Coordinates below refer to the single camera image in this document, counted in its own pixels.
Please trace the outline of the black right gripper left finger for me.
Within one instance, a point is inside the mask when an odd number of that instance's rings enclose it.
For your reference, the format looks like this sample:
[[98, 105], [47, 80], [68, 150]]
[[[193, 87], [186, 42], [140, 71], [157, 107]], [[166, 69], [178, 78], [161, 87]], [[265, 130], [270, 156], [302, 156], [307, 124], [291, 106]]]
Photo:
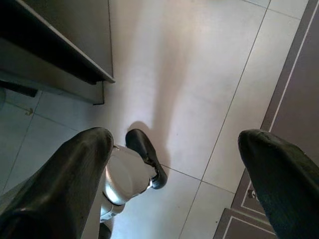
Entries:
[[63, 143], [1, 213], [1, 238], [81, 238], [113, 145], [102, 127]]

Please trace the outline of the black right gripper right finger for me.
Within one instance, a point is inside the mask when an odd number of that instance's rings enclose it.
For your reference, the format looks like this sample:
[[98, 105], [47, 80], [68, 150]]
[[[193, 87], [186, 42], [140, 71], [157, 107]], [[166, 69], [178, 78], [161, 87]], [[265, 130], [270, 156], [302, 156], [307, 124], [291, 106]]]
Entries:
[[296, 145], [260, 129], [238, 136], [241, 159], [280, 239], [319, 237], [319, 168]]

